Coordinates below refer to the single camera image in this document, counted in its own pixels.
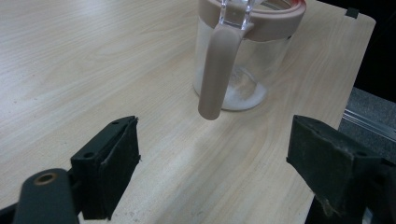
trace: dark floor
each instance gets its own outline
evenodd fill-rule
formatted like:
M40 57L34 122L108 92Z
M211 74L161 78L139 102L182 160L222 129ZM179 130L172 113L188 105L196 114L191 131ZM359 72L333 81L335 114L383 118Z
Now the dark floor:
M338 131L396 163L395 103L354 88Z

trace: glass pitcher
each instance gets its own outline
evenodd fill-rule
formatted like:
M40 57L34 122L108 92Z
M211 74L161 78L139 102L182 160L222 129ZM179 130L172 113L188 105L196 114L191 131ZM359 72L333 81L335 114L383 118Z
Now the glass pitcher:
M193 87L205 119L264 99L304 12L304 0L199 0Z

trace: pitcher lid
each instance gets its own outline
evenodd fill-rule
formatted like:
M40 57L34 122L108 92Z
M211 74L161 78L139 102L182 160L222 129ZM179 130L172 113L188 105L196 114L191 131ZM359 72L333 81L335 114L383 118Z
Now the pitcher lid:
M245 38L264 42L288 38L293 35L305 13L304 0L256 0L250 12L254 28ZM219 23L220 0L199 0L198 12L204 23L215 28Z

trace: wooden table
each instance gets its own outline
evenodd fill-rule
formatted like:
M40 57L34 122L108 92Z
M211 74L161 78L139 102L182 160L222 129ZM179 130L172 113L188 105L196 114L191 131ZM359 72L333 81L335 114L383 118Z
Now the wooden table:
M339 125L375 26L345 13L309 0L264 102L207 121L197 1L1 1L0 207L136 115L142 161L111 223L303 223L313 193L285 160L291 120Z

